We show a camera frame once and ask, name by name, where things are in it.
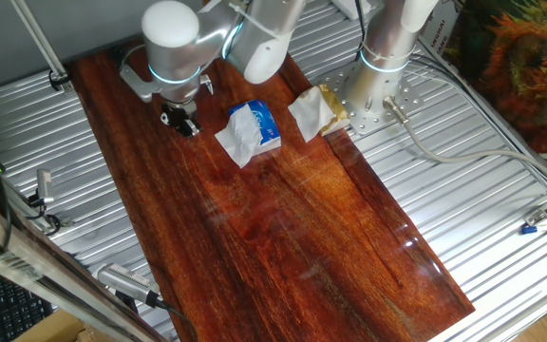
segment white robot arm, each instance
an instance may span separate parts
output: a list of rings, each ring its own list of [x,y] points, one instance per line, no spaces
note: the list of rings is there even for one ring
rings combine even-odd
[[[383,108],[394,96],[419,31],[438,0],[387,0],[368,27],[362,45],[363,65],[353,75],[347,98],[366,111]],[[271,78],[282,66],[306,0],[211,0],[199,12],[179,1],[152,5],[142,18],[142,32],[153,81],[146,83],[129,67],[122,78],[142,98],[159,93],[173,110],[190,119],[201,72],[217,57],[234,66],[252,84]],[[197,134],[195,122],[189,130]]]

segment cardboard box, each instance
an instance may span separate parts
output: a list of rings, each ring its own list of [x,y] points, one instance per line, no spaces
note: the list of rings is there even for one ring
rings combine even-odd
[[[115,342],[70,313],[62,310],[46,317],[14,342]]]
[[[441,0],[436,5],[422,33],[422,40],[431,52],[443,55],[462,7],[461,1],[453,0]]]

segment patterned cloth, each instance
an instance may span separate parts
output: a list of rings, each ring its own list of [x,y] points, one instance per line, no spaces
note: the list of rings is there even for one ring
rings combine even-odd
[[[445,58],[547,152],[547,0],[468,0]]]

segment wooden board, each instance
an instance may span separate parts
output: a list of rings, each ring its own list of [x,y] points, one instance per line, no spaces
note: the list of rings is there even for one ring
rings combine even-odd
[[[130,65],[150,80],[144,51]],[[426,341],[474,310],[345,131],[303,142],[287,106],[310,84],[290,58],[264,85],[215,61],[193,140],[105,53],[71,68],[162,294],[201,341]],[[282,147],[239,169],[214,135],[253,99]]]

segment keyboard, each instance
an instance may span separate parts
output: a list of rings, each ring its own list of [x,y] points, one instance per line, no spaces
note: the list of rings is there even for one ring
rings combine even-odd
[[[50,314],[48,302],[0,276],[0,342],[12,341]]]

